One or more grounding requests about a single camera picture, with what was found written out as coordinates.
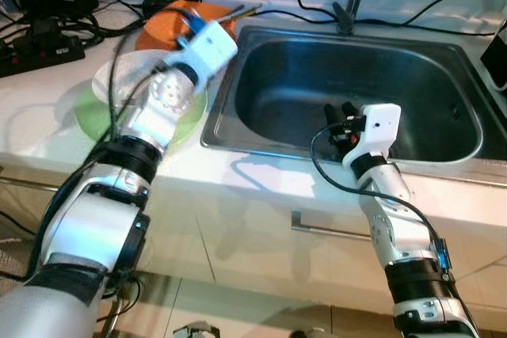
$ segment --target stainless steel sink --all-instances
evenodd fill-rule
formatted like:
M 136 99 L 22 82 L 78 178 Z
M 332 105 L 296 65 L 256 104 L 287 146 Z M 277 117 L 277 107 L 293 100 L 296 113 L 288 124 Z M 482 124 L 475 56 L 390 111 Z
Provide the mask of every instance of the stainless steel sink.
M 402 107 L 391 156 L 402 170 L 507 184 L 505 118 L 451 44 L 245 27 L 201 142 L 308 158 L 324 105 Z M 334 160 L 325 139 L 318 151 Z

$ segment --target silver robot arm segment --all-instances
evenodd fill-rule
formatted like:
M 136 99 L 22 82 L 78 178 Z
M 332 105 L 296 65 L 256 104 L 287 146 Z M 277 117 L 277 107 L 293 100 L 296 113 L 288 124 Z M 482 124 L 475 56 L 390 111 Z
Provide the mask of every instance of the silver robot arm segment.
M 91 337 L 106 287 L 135 269 L 150 222 L 143 210 L 151 181 L 177 120 L 237 51 L 218 23 L 198 24 L 183 51 L 167 55 L 142 84 L 119 136 L 90 154 L 90 167 L 43 231 L 38 270 L 0 298 L 2 336 Z
M 364 130 L 343 165 L 354 172 L 360 188 L 409 202 L 398 168 L 386 161 L 400 115 L 396 104 L 364 107 Z M 457 294 L 444 241 L 437 241 L 420 216 L 399 202 L 361 195 L 360 205 L 395 302 L 397 329 L 405 337 L 478 338 Z

